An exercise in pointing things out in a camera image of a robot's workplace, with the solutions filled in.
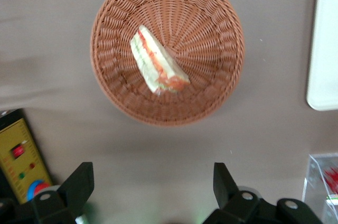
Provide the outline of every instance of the round wicker basket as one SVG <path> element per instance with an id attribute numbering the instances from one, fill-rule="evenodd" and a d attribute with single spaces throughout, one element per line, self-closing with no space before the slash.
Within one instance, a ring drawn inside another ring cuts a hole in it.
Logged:
<path id="1" fill-rule="evenodd" d="M 148 89 L 129 46 L 142 24 L 188 74 L 191 84 L 183 91 L 157 96 Z M 218 109 L 238 82 L 243 58 L 241 25 L 228 0 L 106 0 L 91 34 L 103 92 L 152 125 L 184 125 Z"/>

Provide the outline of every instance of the yellow control panel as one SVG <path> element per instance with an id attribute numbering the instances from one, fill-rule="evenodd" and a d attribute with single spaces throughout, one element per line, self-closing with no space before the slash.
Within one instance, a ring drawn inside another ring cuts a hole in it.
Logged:
<path id="1" fill-rule="evenodd" d="M 52 185 L 24 118 L 0 130 L 0 168 L 19 203 Z"/>

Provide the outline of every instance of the clear plastic container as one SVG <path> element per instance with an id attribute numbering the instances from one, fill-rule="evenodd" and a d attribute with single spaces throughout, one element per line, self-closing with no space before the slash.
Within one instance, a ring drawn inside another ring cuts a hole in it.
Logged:
<path id="1" fill-rule="evenodd" d="M 338 153 L 309 156 L 303 201 L 324 224 L 338 224 L 338 193 L 326 182 L 332 169 L 338 170 Z"/>

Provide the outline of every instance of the screw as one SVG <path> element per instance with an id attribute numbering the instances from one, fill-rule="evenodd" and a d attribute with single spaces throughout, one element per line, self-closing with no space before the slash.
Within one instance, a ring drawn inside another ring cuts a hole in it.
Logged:
<path id="1" fill-rule="evenodd" d="M 246 200 L 252 200 L 254 198 L 254 196 L 252 196 L 249 192 L 244 192 L 242 197 Z"/>
<path id="2" fill-rule="evenodd" d="M 46 200 L 46 199 L 49 199 L 51 197 L 50 194 L 44 194 L 40 197 L 40 200 Z"/>
<path id="3" fill-rule="evenodd" d="M 298 205 L 291 200 L 285 201 L 285 205 L 287 205 L 291 209 L 298 209 Z"/>

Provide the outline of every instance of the red object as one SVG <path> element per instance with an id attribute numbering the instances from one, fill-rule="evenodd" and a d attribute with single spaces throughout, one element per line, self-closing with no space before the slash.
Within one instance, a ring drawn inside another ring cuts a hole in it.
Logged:
<path id="1" fill-rule="evenodd" d="M 330 171 L 325 171 L 325 182 L 332 192 L 338 194 L 338 168 L 331 168 Z"/>
<path id="2" fill-rule="evenodd" d="M 41 191 L 42 189 L 44 188 L 47 188 L 49 187 L 50 185 L 48 183 L 39 183 L 36 187 L 35 187 L 35 190 L 34 190 L 34 196 L 37 195 L 39 193 L 39 191 Z"/>
<path id="3" fill-rule="evenodd" d="M 19 158 L 23 153 L 25 152 L 25 149 L 22 145 L 17 146 L 16 148 L 12 149 L 12 153 L 14 158 Z"/>

